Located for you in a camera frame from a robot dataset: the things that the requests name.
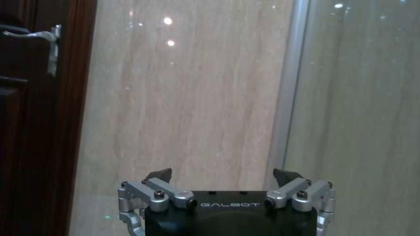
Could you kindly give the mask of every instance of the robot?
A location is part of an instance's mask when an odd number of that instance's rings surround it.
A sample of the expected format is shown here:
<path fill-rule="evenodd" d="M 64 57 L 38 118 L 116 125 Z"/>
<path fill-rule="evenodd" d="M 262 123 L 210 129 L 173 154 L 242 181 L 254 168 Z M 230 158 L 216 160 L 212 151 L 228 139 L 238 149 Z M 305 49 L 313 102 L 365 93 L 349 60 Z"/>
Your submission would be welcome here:
<path fill-rule="evenodd" d="M 130 236 L 325 236 L 334 216 L 333 184 L 273 170 L 278 189 L 190 191 L 169 184 L 172 169 L 118 189 Z"/>

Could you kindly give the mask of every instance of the door frame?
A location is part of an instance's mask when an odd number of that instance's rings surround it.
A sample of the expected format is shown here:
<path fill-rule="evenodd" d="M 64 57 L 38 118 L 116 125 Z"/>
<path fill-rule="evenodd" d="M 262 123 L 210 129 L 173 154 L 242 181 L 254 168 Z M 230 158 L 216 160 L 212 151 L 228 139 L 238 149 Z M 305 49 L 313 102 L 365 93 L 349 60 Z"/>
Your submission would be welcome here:
<path fill-rule="evenodd" d="M 272 171 L 273 168 L 282 169 L 285 164 L 309 5 L 310 0 L 294 0 L 293 2 L 265 169 L 264 189 L 277 188 Z"/>
<path fill-rule="evenodd" d="M 97 0 L 66 0 L 60 45 L 50 205 L 45 235 L 68 235 Z"/>

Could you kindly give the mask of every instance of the tile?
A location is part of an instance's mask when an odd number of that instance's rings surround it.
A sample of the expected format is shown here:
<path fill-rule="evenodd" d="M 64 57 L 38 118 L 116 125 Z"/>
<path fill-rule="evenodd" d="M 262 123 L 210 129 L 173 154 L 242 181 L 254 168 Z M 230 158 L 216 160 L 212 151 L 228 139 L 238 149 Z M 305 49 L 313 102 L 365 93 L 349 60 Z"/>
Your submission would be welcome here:
<path fill-rule="evenodd" d="M 70 235 L 124 235 L 122 180 L 261 189 L 292 0 L 101 0 Z"/>

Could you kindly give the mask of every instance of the screw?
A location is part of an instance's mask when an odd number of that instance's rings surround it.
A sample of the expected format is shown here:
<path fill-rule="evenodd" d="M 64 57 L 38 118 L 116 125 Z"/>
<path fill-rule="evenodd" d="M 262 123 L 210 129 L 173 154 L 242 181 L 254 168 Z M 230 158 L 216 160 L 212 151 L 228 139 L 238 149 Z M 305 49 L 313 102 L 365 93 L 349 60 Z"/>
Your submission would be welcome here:
<path fill-rule="evenodd" d="M 308 198 L 308 193 L 305 191 L 298 191 L 296 193 L 296 196 L 301 199 L 306 199 Z"/>
<path fill-rule="evenodd" d="M 161 199 L 164 197 L 165 197 L 165 193 L 162 192 L 162 190 L 154 191 L 154 198 L 156 199 Z"/>

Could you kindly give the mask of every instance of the glass panel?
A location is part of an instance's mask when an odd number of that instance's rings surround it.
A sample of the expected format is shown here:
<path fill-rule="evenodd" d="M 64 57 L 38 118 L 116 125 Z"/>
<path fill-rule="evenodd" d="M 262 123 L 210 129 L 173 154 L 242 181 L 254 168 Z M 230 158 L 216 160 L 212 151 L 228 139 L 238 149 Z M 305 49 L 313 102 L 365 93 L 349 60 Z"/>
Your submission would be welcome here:
<path fill-rule="evenodd" d="M 292 3 L 98 1 L 70 235 L 126 235 L 117 188 L 153 170 L 262 188 Z"/>
<path fill-rule="evenodd" d="M 420 1 L 313 0 L 285 168 L 334 182 L 329 235 L 420 235 Z"/>

